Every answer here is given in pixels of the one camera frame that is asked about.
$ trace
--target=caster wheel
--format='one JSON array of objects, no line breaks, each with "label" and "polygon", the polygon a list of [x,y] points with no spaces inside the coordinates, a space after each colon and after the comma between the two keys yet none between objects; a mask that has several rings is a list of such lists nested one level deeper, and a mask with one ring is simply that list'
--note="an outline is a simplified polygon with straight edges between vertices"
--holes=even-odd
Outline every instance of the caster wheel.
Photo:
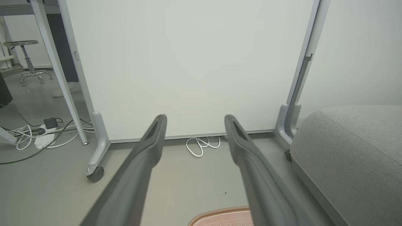
[{"label": "caster wheel", "polygon": [[292,156],[290,155],[290,149],[285,151],[285,158],[291,162],[292,161]]},{"label": "caster wheel", "polygon": [[91,175],[86,176],[88,178],[88,180],[90,180],[91,182],[97,182],[99,181],[102,177],[103,177],[103,173],[105,171],[103,170],[103,167],[98,166],[94,173]]}]

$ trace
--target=white shoe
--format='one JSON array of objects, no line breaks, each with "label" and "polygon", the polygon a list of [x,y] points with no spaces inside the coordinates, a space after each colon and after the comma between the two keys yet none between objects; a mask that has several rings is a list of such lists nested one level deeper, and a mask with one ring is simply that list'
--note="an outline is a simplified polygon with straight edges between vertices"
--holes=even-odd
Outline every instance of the white shoe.
[{"label": "white shoe", "polygon": [[[68,89],[70,89],[70,92],[77,92],[81,90],[81,86],[79,82],[67,82],[68,84]],[[62,97],[63,92],[62,89],[58,88],[56,90],[53,90],[52,92],[53,97]]]}]

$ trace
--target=white wall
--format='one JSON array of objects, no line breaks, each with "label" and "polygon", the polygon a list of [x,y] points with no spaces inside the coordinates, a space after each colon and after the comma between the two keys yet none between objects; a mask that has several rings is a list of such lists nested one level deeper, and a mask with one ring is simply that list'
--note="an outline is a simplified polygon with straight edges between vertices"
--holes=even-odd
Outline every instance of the white wall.
[{"label": "white wall", "polygon": [[331,1],[298,125],[342,105],[402,105],[402,1]]},{"label": "white wall", "polygon": [[[51,68],[51,63],[45,45],[43,44],[42,36],[39,32],[34,15],[18,15],[4,17],[11,40],[8,41],[24,41],[37,40],[39,44],[26,45],[28,56],[35,68]],[[27,67],[24,53],[19,46],[15,47],[19,62],[24,68]]]},{"label": "white wall", "polygon": [[121,140],[162,113],[167,136],[225,132],[226,114],[248,131],[274,129],[313,0],[67,4],[94,109]]}]

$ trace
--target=white power strip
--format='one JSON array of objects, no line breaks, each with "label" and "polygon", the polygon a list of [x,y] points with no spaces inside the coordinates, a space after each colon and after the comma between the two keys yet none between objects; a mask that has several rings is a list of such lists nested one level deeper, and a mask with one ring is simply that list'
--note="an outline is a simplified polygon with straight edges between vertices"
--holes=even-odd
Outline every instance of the white power strip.
[{"label": "white power strip", "polygon": [[[57,130],[57,127],[55,128],[51,128],[51,129],[46,129],[46,126],[43,124],[41,125],[39,128],[45,129],[45,132],[52,132]],[[54,140],[54,137],[56,136],[56,134],[47,134],[41,137],[38,137],[35,139],[35,147],[37,149],[42,149],[44,148],[46,145],[50,144],[50,142],[52,140]]]}]

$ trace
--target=stool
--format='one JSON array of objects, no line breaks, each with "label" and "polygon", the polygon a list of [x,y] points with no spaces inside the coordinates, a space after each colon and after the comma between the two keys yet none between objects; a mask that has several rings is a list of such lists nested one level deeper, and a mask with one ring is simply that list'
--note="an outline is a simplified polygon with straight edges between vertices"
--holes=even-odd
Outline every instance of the stool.
[{"label": "stool", "polygon": [[48,74],[50,79],[53,79],[53,77],[51,76],[51,74],[49,74],[46,70],[35,70],[35,68],[33,67],[33,64],[31,62],[31,59],[28,57],[27,51],[25,50],[24,45],[32,45],[32,44],[38,44],[39,42],[36,40],[29,40],[29,41],[10,41],[10,42],[5,42],[3,43],[3,46],[13,46],[13,48],[15,46],[21,46],[21,49],[24,52],[24,56],[25,56],[25,60],[27,62],[28,65],[28,72],[23,72],[21,74],[19,74],[18,76],[21,77],[21,83],[23,84],[23,86],[26,86],[24,79],[26,77],[29,76],[37,76],[38,79],[41,80],[41,83],[45,83],[45,81],[43,80],[41,74]]}]

